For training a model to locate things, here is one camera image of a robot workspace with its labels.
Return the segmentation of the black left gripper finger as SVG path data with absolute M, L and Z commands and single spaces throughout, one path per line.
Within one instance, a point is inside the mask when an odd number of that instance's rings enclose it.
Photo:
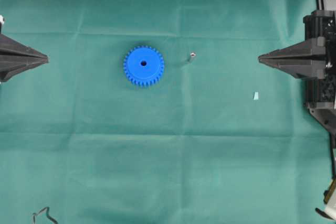
M 48 63 L 47 57 L 27 57 L 1 55 L 1 82 L 6 82 L 13 76 L 24 71 Z
M 48 60 L 47 55 L 34 48 L 27 47 L 3 34 L 1 34 L 1 55 L 35 57 Z

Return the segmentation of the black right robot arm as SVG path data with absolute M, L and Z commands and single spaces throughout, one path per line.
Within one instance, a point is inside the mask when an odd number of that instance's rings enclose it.
M 306 80 L 306 102 L 335 109 L 335 0 L 317 0 L 317 9 L 303 18 L 304 41 L 258 57 L 258 61 Z

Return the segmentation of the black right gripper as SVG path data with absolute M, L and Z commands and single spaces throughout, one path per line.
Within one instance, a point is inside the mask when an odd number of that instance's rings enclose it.
M 307 101 L 335 103 L 335 11 L 315 10 L 303 18 L 307 39 L 258 57 L 260 63 L 307 81 Z M 263 60 L 321 56 L 319 60 Z

